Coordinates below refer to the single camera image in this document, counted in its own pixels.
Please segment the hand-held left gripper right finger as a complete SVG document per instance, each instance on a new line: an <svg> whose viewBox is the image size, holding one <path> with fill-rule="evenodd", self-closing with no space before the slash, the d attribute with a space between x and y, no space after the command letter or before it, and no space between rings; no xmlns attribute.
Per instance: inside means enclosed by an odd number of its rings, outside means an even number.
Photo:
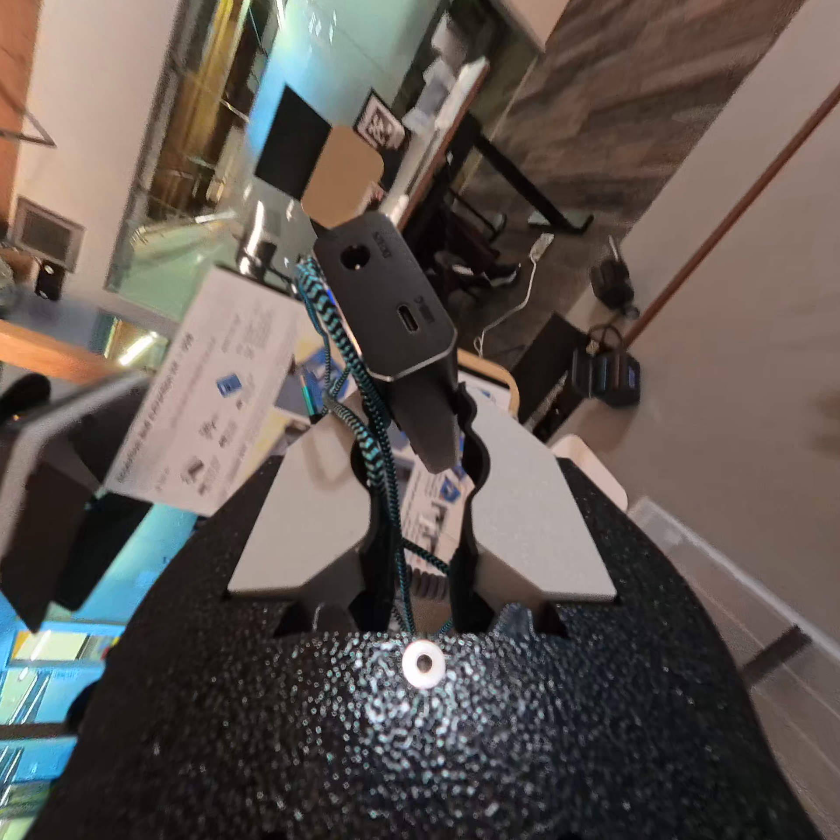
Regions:
<svg viewBox="0 0 840 840"><path fill-rule="evenodd" d="M472 490L455 552L455 622L492 623L520 605L546 623L553 606L613 604L616 586L559 460L473 385L456 397Z"/></svg>

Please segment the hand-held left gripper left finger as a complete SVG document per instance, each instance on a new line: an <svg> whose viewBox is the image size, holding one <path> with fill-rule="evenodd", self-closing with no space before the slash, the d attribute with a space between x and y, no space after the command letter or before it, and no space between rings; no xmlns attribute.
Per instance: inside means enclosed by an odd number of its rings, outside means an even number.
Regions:
<svg viewBox="0 0 840 840"><path fill-rule="evenodd" d="M286 452L227 585L232 596L321 606L389 627L389 519L354 433L329 414Z"/></svg>

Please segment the black monitor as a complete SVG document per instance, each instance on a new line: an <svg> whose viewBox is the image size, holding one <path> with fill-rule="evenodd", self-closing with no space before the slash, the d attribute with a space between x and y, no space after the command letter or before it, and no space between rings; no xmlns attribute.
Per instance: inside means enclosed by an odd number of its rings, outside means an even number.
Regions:
<svg viewBox="0 0 840 840"><path fill-rule="evenodd" d="M255 178L300 201L332 127L291 87L284 86Z"/></svg>

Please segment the small black device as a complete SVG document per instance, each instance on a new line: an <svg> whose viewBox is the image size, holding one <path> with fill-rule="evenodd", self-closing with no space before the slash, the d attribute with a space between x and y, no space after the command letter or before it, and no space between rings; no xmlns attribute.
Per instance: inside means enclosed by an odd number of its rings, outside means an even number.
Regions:
<svg viewBox="0 0 840 840"><path fill-rule="evenodd" d="M629 268L616 239L609 235L610 253L597 266L591 268L590 282L595 299L618 316L628 320L639 318L635 304L635 288Z"/></svg>

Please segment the wall vent grille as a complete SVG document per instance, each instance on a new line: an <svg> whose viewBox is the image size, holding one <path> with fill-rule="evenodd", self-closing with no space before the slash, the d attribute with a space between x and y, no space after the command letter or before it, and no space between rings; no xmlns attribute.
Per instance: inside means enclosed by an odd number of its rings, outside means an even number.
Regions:
<svg viewBox="0 0 840 840"><path fill-rule="evenodd" d="M85 233L80 224L19 195L8 241L11 246L73 274Z"/></svg>

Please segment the black hub with blue lights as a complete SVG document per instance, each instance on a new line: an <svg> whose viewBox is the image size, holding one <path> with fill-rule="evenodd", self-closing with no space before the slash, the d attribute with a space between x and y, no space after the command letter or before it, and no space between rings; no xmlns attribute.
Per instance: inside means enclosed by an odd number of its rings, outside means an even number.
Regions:
<svg viewBox="0 0 840 840"><path fill-rule="evenodd" d="M584 346L573 351L570 381L583 398L612 408L636 407L641 402L640 363L612 323L590 328Z"/></svg>

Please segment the black and white printed tag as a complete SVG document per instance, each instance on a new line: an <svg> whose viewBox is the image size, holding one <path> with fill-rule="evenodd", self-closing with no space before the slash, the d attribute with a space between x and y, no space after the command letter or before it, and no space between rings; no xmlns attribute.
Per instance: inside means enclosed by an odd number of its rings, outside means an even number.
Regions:
<svg viewBox="0 0 840 840"><path fill-rule="evenodd" d="M399 151L406 139L402 121L374 89L369 90L353 131L378 152Z"/></svg>

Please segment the table with black legs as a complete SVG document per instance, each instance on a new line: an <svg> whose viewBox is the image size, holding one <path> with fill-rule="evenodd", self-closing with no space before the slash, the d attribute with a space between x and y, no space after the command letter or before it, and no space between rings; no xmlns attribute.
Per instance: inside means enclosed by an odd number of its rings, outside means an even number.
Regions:
<svg viewBox="0 0 840 840"><path fill-rule="evenodd" d="M413 134L407 142L381 212L412 247L447 198L456 196L453 183L473 152L531 207L528 224L532 228L581 237L593 224L590 214L562 213L485 135L471 108L489 68L486 58L464 65L433 118L431 133Z"/></svg>

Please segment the white printed cardboard box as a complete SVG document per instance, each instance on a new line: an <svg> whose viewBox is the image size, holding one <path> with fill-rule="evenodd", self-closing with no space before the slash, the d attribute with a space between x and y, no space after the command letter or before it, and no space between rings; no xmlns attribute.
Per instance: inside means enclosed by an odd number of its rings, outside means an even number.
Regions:
<svg viewBox="0 0 840 840"><path fill-rule="evenodd" d="M211 269L103 488L213 516L245 480L305 316L294 298L232 270Z"/></svg>

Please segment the dark grey usb hub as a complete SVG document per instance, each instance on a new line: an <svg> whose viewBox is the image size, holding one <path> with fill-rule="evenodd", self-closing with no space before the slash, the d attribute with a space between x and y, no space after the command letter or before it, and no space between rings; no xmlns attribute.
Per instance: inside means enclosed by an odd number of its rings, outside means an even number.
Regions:
<svg viewBox="0 0 840 840"><path fill-rule="evenodd" d="M313 247L343 325L393 421L425 468L459 455L457 331L391 220L366 213Z"/></svg>

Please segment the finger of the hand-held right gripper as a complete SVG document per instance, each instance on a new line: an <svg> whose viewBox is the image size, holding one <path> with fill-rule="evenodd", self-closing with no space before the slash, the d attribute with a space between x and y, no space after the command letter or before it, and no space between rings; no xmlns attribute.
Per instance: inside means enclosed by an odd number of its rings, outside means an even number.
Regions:
<svg viewBox="0 0 840 840"><path fill-rule="evenodd" d="M150 383L124 371L11 413L11 397L46 393L32 374L2 396L2 594L33 633L52 605L84 605L151 509L106 489Z"/></svg>

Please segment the black cabinet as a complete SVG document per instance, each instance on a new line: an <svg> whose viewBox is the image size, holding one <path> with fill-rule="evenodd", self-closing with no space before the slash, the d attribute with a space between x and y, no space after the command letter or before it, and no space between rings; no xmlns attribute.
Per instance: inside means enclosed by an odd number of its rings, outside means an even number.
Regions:
<svg viewBox="0 0 840 840"><path fill-rule="evenodd" d="M555 312L513 366L519 422L546 445L583 401L571 370L575 353L587 345L586 334Z"/></svg>

